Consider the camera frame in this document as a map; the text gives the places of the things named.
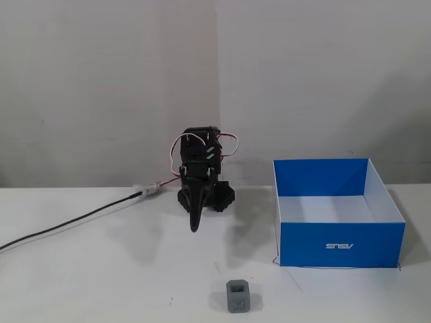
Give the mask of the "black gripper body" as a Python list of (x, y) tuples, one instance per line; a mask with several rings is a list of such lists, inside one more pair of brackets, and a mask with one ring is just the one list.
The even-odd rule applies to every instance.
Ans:
[(213, 184), (214, 189), (218, 181), (218, 174), (215, 169), (205, 163), (192, 163), (189, 162), (179, 169), (181, 180), (181, 192), (186, 197), (186, 190), (189, 183), (201, 183), (203, 187)]

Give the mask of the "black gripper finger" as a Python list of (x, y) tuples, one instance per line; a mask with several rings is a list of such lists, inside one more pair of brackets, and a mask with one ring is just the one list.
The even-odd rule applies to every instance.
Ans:
[(185, 192), (189, 204), (190, 228), (193, 233), (198, 230), (201, 220), (203, 192), (201, 183), (189, 183)]
[(201, 198), (199, 201), (199, 219), (201, 219), (204, 208), (212, 208), (216, 203), (215, 189), (213, 184), (205, 186), (202, 190)]

